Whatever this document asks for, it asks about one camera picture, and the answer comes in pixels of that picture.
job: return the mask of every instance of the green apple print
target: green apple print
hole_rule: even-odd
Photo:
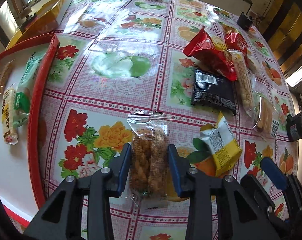
[[[96,56],[91,67],[102,77],[139,77],[147,73],[150,61],[146,57],[124,56],[111,52]]]
[[[164,5],[155,5],[155,4],[150,5],[145,2],[135,2],[134,4],[142,9],[155,9],[155,10],[165,9]]]

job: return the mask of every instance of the floral tablecloth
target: floral tablecloth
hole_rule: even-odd
[[[236,27],[264,69],[257,90],[273,102],[280,114],[278,136],[263,141],[251,131],[234,89],[237,115],[225,117],[243,153],[229,174],[238,181],[254,174],[276,204],[278,217],[287,218],[282,193],[260,169],[271,157],[285,173],[297,170],[297,143],[288,142],[286,115],[294,115],[293,102],[269,46],[259,31],[248,33],[236,25],[237,16],[196,0],[73,0],[55,30],[61,42],[48,76],[40,119],[40,167],[46,198],[72,174],[93,174],[119,155],[131,142],[127,115],[138,110],[163,111],[174,116],[170,143],[181,156],[196,151],[194,138],[205,123],[215,123],[218,112],[190,105],[193,67],[199,62],[182,50],[205,25],[212,37],[224,38],[220,23]],[[200,170],[207,169],[202,162]],[[119,199],[111,198],[116,240],[183,240],[189,200],[168,202],[148,209],[129,197],[128,185]],[[86,236],[87,201],[83,205]],[[212,198],[213,238],[218,222]]]

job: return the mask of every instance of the tablecloth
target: tablecloth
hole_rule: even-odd
[[[224,113],[243,153],[229,174],[238,181],[254,174],[274,200],[275,214],[288,217],[282,193],[259,167],[271,157],[285,173],[296,172],[298,145],[288,141],[286,116],[293,102],[269,46],[253,26],[247,33],[238,17],[197,0],[73,0],[54,31],[60,48],[48,75],[39,123],[40,168],[46,198],[68,175],[93,174],[131,142],[127,115],[138,110],[172,114],[170,143],[181,156],[196,151],[199,128],[216,122],[218,111],[190,105],[193,68],[199,62],[182,50],[205,26],[224,38],[221,23],[239,30],[263,68],[255,89],[280,112],[275,140],[263,141],[251,130],[252,120],[236,89],[237,115]],[[87,201],[83,205],[86,237]],[[148,209],[130,198],[128,183],[119,199],[110,199],[116,240],[183,240],[189,200]],[[212,198],[213,239],[218,238],[217,209]]]

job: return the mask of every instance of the silver bolt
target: silver bolt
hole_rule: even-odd
[[[197,174],[198,173],[198,169],[197,168],[189,168],[189,172],[191,173],[191,174]]]
[[[231,175],[226,175],[225,179],[227,182],[232,182],[234,180],[234,178]]]
[[[69,176],[66,177],[67,182],[72,182],[72,181],[74,181],[74,179],[75,179],[75,177],[72,176],[72,175],[69,175]]]
[[[109,167],[104,167],[101,169],[101,172],[104,173],[104,174],[107,174],[110,172],[110,168]]]

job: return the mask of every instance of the red snack bag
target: red snack bag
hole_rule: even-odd
[[[245,64],[248,66],[247,43],[243,36],[238,32],[228,31],[224,36],[224,40],[226,42],[227,49],[236,49],[243,53]]]
[[[208,33],[204,31],[204,27],[184,48],[183,53],[187,57],[195,57],[230,81],[237,80],[232,55],[215,45]]]

